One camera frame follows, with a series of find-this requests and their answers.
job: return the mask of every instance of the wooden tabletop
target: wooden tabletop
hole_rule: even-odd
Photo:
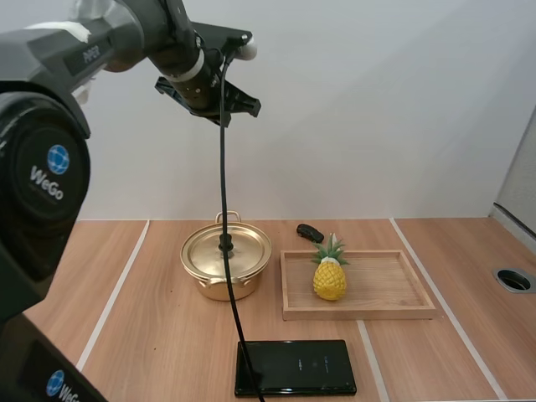
[[[229,303],[201,296],[180,262],[183,242],[208,223],[151,222],[126,279],[146,223],[79,223],[49,296],[28,310],[110,401],[236,400]],[[278,256],[312,247],[296,236],[301,222],[251,223],[273,251],[260,287],[238,301],[245,336],[346,340],[358,393],[329,400],[536,398],[536,294],[509,293],[492,276],[536,275],[536,256],[494,220],[311,222],[349,250],[403,250],[439,310],[433,320],[369,322],[283,322]]]

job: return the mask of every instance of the black smartphone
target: black smartphone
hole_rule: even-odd
[[[354,395],[348,349],[343,340],[246,342],[263,395]],[[255,396],[238,343],[236,396]]]

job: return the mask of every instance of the toy pineapple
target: toy pineapple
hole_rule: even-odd
[[[342,241],[337,241],[335,235],[330,234],[327,249],[321,245],[313,245],[318,248],[316,258],[313,261],[319,264],[312,280],[315,292],[322,299],[338,300],[346,292],[346,276],[341,265],[346,265],[347,261],[341,258],[343,253]]]

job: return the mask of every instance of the white stripe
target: white stripe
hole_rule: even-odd
[[[123,286],[123,283],[125,283],[126,276],[128,275],[128,272],[131,270],[132,264],[134,264],[134,261],[136,260],[137,253],[141,249],[143,245],[143,240],[145,240],[145,235],[147,234],[147,230],[149,229],[149,220],[145,223],[145,227],[143,228],[142,233],[140,234],[140,238],[137,240],[136,245],[134,246],[134,249],[132,250],[131,256],[126,262],[125,268],[123,269],[123,272],[121,273],[121,276],[119,276],[119,279],[117,280],[116,287],[114,287],[113,292],[110,294],[110,298],[108,299],[108,302],[106,303],[104,310],[102,311],[99,321],[97,321],[97,324],[95,325],[95,328],[93,329],[93,332],[91,333],[90,339],[87,341],[87,344],[85,345],[84,352],[80,355],[80,358],[78,359],[78,363],[76,364],[76,368],[78,371],[82,371],[82,369],[85,366],[85,362],[87,362],[87,358],[90,356],[91,350],[93,350],[93,347],[95,346],[95,343],[97,342],[97,338],[101,334],[101,330],[104,327],[104,324],[106,323],[106,319],[110,315],[111,308],[114,306],[114,303],[116,302],[117,295],[119,295],[119,291],[121,290],[121,287]]]
[[[88,43],[90,40],[91,32],[81,23],[75,23],[73,21],[61,21],[58,23],[36,23],[35,25],[30,25],[25,29],[61,29],[62,31],[67,31],[80,42]]]
[[[490,384],[490,386],[493,388],[493,391],[497,395],[497,397],[501,400],[508,400],[506,394],[504,394],[503,389],[493,376],[492,372],[484,363],[484,360],[482,360],[482,357],[480,356],[480,353],[478,353],[477,349],[475,348],[475,345],[472,344],[471,339],[467,336],[465,330],[461,327],[460,322],[454,315],[454,312],[452,312],[451,308],[448,304],[446,304],[445,298],[441,295],[441,292],[437,288],[436,284],[428,274],[428,271],[426,270],[425,266],[422,265],[422,262],[420,262],[419,257],[414,252],[413,248],[410,245],[410,242],[405,238],[404,234],[402,233],[402,230],[400,230],[399,226],[397,225],[394,218],[389,218],[389,221],[393,225],[394,230],[402,240],[402,243],[404,243],[405,248],[408,250],[408,252],[411,255],[411,258],[413,258],[413,261],[417,264],[417,267],[419,268],[420,273],[425,278],[426,282],[428,283],[428,286],[430,286],[430,289],[434,292],[435,297],[437,298],[438,302],[441,304],[441,307],[443,307],[443,310],[445,311],[445,314],[449,319],[451,320],[452,326],[456,329],[458,332],[458,335],[460,336],[463,343],[466,345],[467,350],[469,350],[469,353],[471,354],[472,358],[475,359],[475,362],[477,363],[478,367],[482,371],[482,374],[484,374],[484,377],[486,377],[487,382]]]
[[[370,364],[370,369],[372,370],[372,375],[374,377],[374,382],[376,383],[376,389],[378,390],[380,402],[389,402],[389,394],[387,394],[387,389],[385,388],[384,377],[382,372],[379,370],[378,359],[376,359],[376,353],[370,342],[369,333],[367,332],[367,327],[363,320],[358,321],[359,333],[361,334],[361,339],[363,340],[363,345],[365,346],[365,352],[367,353],[368,364]]]

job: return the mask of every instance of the black remote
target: black remote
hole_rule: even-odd
[[[299,224],[296,232],[313,243],[322,243],[324,241],[324,235],[309,224]]]

